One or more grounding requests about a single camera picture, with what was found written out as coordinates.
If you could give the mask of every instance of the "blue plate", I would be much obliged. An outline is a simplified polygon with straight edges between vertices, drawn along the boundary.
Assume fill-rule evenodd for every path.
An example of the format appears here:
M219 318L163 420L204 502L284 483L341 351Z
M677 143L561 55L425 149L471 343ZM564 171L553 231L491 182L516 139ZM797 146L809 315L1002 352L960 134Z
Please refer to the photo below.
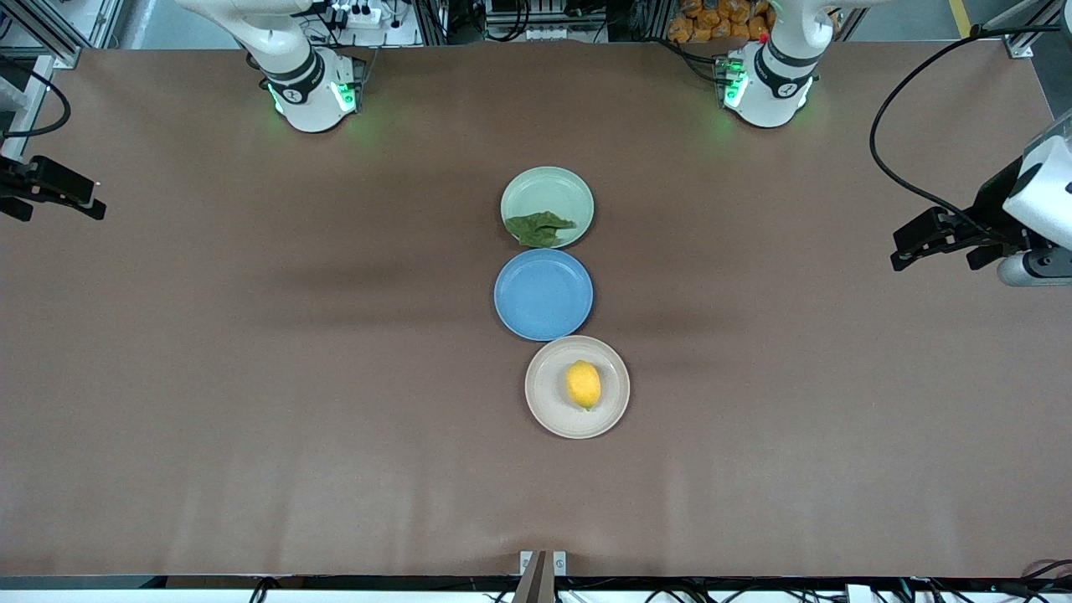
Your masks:
M565 337L592 311L592 278L572 255L554 249L520 253L495 280L495 311L503 324L533 341Z

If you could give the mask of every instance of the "plate rim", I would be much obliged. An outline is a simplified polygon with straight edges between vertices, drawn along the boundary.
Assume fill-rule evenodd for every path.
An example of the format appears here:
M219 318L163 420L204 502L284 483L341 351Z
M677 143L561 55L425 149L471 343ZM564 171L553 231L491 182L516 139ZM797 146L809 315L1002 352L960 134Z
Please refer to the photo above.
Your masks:
M559 242L559 244L552 245L551 247L530 247L530 249L561 249L563 247L568 247L568 246L574 245L575 242L581 240L581 237L583 237L589 232L589 229L592 227L592 222L595 221L595 216L596 216L596 198L595 198L595 195L592 193L592 187L589 186L589 182L584 178L582 178L580 174L574 172L572 170L567 170L567 168L559 166L559 165L537 165L535 167L530 167L528 170L525 170L524 172L518 174L517 176L513 177L513 179L511 179L506 185L506 189L503 190L503 194L502 194L502 196L498 200L498 215L500 215L500 217L501 217L501 219L503 221L503 226L505 226L506 225L506 220L508 218L511 218L511 216L507 216L506 215L506 195L509 194L510 187L512 187L516 182L518 182L518 180L521 180L523 177L525 177L531 172L537 172L537 171L541 171L541 170L553 170L553 171L557 171L557 172L565 172L566 174L569 174L569 175L574 176L575 178L577 178L578 180L580 180L581 186L584 187L584 192L586 193L586 196L587 196L587 203L586 203L586 205L589 206L589 208L591 209L591 211L589 211L587 223L584 224L583 229L580 229L580 232L577 233L577 236L572 240L568 240L568 241L564 240L563 242ZM509 233L509 231L507 231L507 234L509 234L513 238L513 240L518 241L518 245L521 245L521 241L518 240L518 237L513 236L513 234Z
M556 260L560 260L563 255L565 255L566 258L569 258L570 260L572 260L574 262L576 262L578 266L580 266L581 274L584 276L584 282L586 283L587 291L589 291L587 305L586 305L586 307L584 309L584 313L583 313L584 315L581 317L580 322L577 323L576 326L574 326L572 328L570 328L569 332L566 335L562 335L562 336L559 336L559 337L551 337L551 339L534 339L534 338L532 338L532 337L530 337L527 335L523 335L521 333L518 333L518 329L513 328L513 326L510 325L509 322L507 322L506 318L503 317L503 309L500 307L500 295L498 295L500 288L501 288L501 284L503 282L503 276L506 274L507 268L509 268L511 264L520 263L520 262L524 261L524 260L521 260L523 256L525 256L527 254L531 254L531 253L534 253L534 252L535 253L550 252L551 254L554 255L554 258ZM494 284L494 286L492 286L492 291L491 291L492 304L495 306L495 313L498 314L498 321L501 323L503 323L503 325L506 326L506 328L508 328L510 330L510 333L512 333L513 335L517 335L518 337L520 337L522 339L525 339L525 340L528 340L528 341L540 341L540 342L544 342L544 343L551 343L551 342L557 341L559 339L563 339L565 337L572 337L574 332L577 330L577 329L579 329L579 328L581 328L584 325L584 323L587 322L589 317L592 315L592 308L593 308L593 306L595 306L595 296L596 296L595 283L592 282L592 275L589 274L587 267L585 267L584 264L580 260L578 260L577 258L574 258L571 254L566 253L565 251L560 251L557 249L548 249L548 248L542 248L542 247L541 248L534 248L534 249L526 249L525 251L522 251L521 253L518 253L513 258L510 258L510 260L506 264L504 264L503 267L498 270L498 276L495 277L495 284Z
M622 380L622 383L620 385L622 387L622 392L623 392L622 397L623 397L624 401L622 402L621 410L619 410L619 412L617 412L617 416L615 416L614 421L611 422L611 424L608 425L605 429L602 429L601 431L597 431L595 433L592 433L591 436L567 436L565 433L561 433L559 431L555 431L554 429L552 429L551 427L549 427L546 423L544 423L540 420L539 415L536 414L536 410L533 409L533 400L532 400L533 396L532 396L532 394L530 392L530 386L528 386L528 384L531 382L531 377L534 377L534 372L533 371L535 369L533 367L536 366L536 364L537 364L536 361L539 359L541 357L541 355L542 356L547 356L548 354L551 353L551 352L547 351L548 348L550 348L553 344L559 343L560 341L565 341L567 339L575 340L575 341L576 340L586 340L586 341L590 341L590 342L594 342L595 345L596 345L596 348L601 348L601 349L604 349L605 353L609 352L612 355L613 358L617 358L617 364L621 365L621 367L622 367L622 374L624 376L624 379ZM612 348L609 343L607 343L602 339L596 339L595 337L591 337L591 336L587 336L587 335L567 335L566 337L560 337L559 339L555 339L553 341L549 341L546 344L544 344L539 350L536 351L535 354L533 354L532 359L528 361L528 367L525 368L525 383L524 383L524 386L525 386L525 405L528 407L528 413L533 415L533 418L536 420L536 423L539 423L540 426L544 427L544 429L547 429L551 433L554 433L555 436L557 436L560 438L566 438L567 440L591 440L592 438L598 438L599 436L602 436L604 433L610 431L611 429L613 429L619 424L619 422L622 421L622 417L625 416L625 411L626 411L627 408L629 408L629 398L632 397L631 378L629 377L629 367L626 366L625 359L622 357L621 354L617 353L617 350L615 350L614 348Z

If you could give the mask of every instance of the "plate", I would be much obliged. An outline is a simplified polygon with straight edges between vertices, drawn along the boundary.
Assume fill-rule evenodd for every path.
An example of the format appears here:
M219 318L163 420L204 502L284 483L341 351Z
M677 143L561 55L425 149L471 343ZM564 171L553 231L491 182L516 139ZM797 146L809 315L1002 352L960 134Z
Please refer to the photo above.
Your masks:
M565 251L517 254L495 279L495 311L520 337L551 341L574 333L592 311L592 278Z
M577 361L596 367L602 394L592 410L575 405L566 393L566 369ZM581 440L606 433L629 403L629 372L613 348L598 339L574 335L540 348L525 372L525 399L548 431Z
M595 215L595 198L580 176L562 167L533 167L519 174L503 192L500 211L503 223L509 218L530 216L540 211L551 211L555 216L570 220L576 227L557 232L559 242L552 249L565 247L581 238L592 225Z

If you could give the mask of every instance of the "white plate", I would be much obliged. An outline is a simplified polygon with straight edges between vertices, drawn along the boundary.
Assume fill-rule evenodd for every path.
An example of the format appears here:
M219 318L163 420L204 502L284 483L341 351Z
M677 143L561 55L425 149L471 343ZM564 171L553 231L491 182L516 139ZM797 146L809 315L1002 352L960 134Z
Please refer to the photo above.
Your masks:
M574 403L566 393L566 369L577 361L596 367L602 394L592 410ZM629 373L610 345L583 335L563 337L544 345L525 372L528 410L548 431L581 440L595 438L614 426L629 403Z
M569 170L562 167L533 167L518 174L503 192L500 211L505 223L509 218L551 211L577 224L557 232L559 241L552 249L565 247L581 238L592 225L595 216L592 189Z

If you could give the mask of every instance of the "brown table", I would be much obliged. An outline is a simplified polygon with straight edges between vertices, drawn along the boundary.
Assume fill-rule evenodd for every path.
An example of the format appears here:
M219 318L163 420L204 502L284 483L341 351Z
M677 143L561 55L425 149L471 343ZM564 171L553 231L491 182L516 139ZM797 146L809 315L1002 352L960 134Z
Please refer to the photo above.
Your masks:
M4 573L1018 575L1072 542L1070 290L959 255L894 274L926 205L867 155L929 44L835 46L777 131L654 46L384 53L364 112L289 129L239 53L87 53L34 141L104 222L0 221ZM978 44L890 113L889 161L967 204L1048 122ZM622 423L559 439L496 320L498 195L575 170L581 333Z

